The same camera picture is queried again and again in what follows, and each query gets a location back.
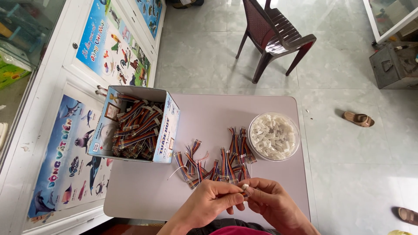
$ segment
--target dark pants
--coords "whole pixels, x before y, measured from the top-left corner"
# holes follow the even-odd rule
[[[266,229],[263,228],[261,225],[256,223],[246,223],[242,220],[236,220],[236,219],[220,219],[220,220],[214,220],[210,222],[210,224],[206,225],[205,227],[201,228],[194,228],[190,230],[187,235],[209,235],[210,233],[214,232],[215,230],[218,230],[220,228],[226,227],[226,226],[241,226],[241,227],[248,227],[259,231],[268,232],[273,235],[280,235],[279,232],[277,232],[274,229]]]

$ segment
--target chair backrest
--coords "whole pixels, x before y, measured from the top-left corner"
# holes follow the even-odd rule
[[[257,0],[242,1],[244,3],[245,14],[247,16],[248,30],[251,34],[251,37],[260,48],[263,48],[263,40],[269,31],[272,31],[270,32],[272,36],[275,34],[279,37],[279,39],[281,38],[273,22],[260,6],[260,4],[258,4]]]

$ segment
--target hand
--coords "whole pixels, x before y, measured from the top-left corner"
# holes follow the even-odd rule
[[[278,232],[319,234],[284,188],[276,181],[252,178],[238,183],[248,184],[248,207],[272,225]]]
[[[232,206],[244,210],[244,197],[240,192],[242,189],[233,184],[205,179],[170,220],[185,224],[189,230],[203,227],[224,210],[234,214]]]

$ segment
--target poster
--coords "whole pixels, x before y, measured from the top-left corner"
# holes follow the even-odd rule
[[[151,64],[110,0],[93,1],[76,57],[110,84],[148,86]]]
[[[63,95],[28,217],[103,199],[112,159],[87,155],[101,111]]]
[[[163,9],[162,0],[135,0],[154,39],[157,36],[158,23]]]

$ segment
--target chair leg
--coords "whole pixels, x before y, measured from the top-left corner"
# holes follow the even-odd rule
[[[252,82],[257,84],[258,80],[260,80],[261,75],[263,74],[265,68],[267,67],[268,63],[271,59],[270,53],[263,52],[260,58],[260,62],[258,62],[257,69],[255,70],[254,78]]]
[[[238,54],[237,54],[237,56],[235,57],[235,59],[238,59],[238,57],[240,56],[240,54],[241,54],[241,50],[242,50],[242,47],[244,46],[244,43],[245,43],[245,40],[247,39],[247,37],[248,37],[247,32],[245,32],[245,33],[244,33],[244,37],[242,38],[242,41],[241,41],[240,48],[238,49]]]
[[[301,61],[301,59],[306,55],[306,53],[312,47],[312,44],[313,42],[310,42],[301,46],[301,49],[299,50],[298,54],[295,56],[295,59],[290,65],[289,69],[287,70],[286,76],[289,76],[290,72],[292,72],[292,70],[296,67],[296,65],[298,65],[299,61]]]

